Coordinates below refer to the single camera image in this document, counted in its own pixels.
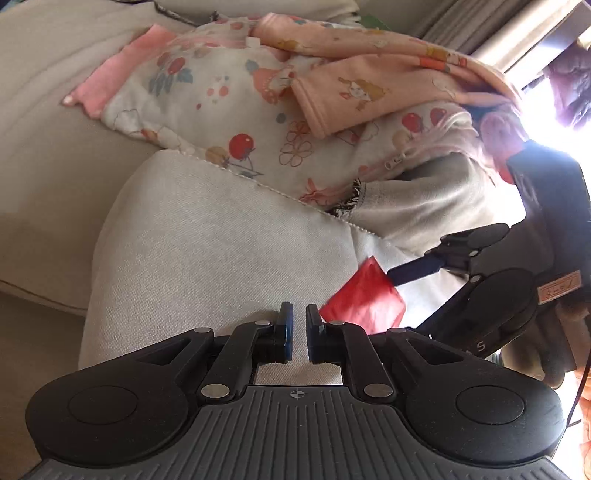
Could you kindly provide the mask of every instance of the green object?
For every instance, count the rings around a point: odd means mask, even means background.
[[[373,15],[362,16],[359,23],[362,24],[365,28],[377,28],[379,30],[388,30],[389,32],[392,31],[392,29],[389,26],[387,26],[379,18]]]

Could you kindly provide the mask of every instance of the silver screw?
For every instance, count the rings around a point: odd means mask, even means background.
[[[230,389],[221,383],[211,383],[201,389],[201,395],[207,398],[223,398],[230,394]]]
[[[392,387],[383,383],[370,383],[363,391],[368,397],[373,398],[386,398],[394,393]]]

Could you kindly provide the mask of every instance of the orange label sticker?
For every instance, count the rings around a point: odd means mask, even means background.
[[[564,277],[538,287],[538,305],[560,298],[562,295],[577,290],[582,285],[581,271],[569,273]]]

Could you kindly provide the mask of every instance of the gray ribbed plate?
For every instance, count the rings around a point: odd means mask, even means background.
[[[251,386],[234,403],[202,408],[182,439],[149,460],[110,469],[47,460],[25,478],[567,480],[547,458],[494,469],[439,456],[393,408],[362,403],[343,386]]]

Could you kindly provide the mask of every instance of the red packet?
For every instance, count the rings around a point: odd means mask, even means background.
[[[320,315],[326,322],[356,323],[371,335],[400,325],[405,311],[404,300],[375,257],[370,257],[326,302]]]

